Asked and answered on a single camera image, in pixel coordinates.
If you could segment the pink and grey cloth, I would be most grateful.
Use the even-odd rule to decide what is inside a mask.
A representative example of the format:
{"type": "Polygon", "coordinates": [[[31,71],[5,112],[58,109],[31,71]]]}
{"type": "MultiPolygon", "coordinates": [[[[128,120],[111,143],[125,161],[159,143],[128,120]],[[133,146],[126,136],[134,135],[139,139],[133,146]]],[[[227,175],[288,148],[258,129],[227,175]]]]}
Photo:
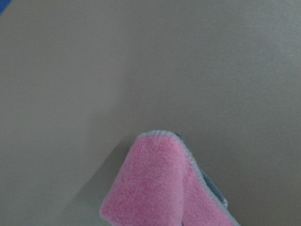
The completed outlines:
{"type": "Polygon", "coordinates": [[[142,133],[106,195],[112,226],[236,226],[228,202],[174,132],[142,133]]]}

